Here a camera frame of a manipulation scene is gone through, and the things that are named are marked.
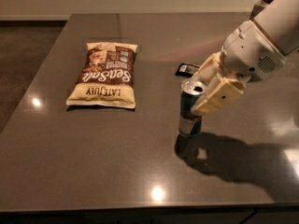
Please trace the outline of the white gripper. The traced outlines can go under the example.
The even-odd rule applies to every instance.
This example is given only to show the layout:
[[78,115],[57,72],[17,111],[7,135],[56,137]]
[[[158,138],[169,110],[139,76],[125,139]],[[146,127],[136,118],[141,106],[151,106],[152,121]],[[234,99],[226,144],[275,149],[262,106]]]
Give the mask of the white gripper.
[[219,110],[239,99],[246,83],[237,77],[224,77],[224,66],[238,76],[258,82],[273,76],[286,64],[286,58],[253,21],[244,21],[225,39],[221,52],[212,53],[192,76],[207,85],[205,93],[192,106],[195,115]]

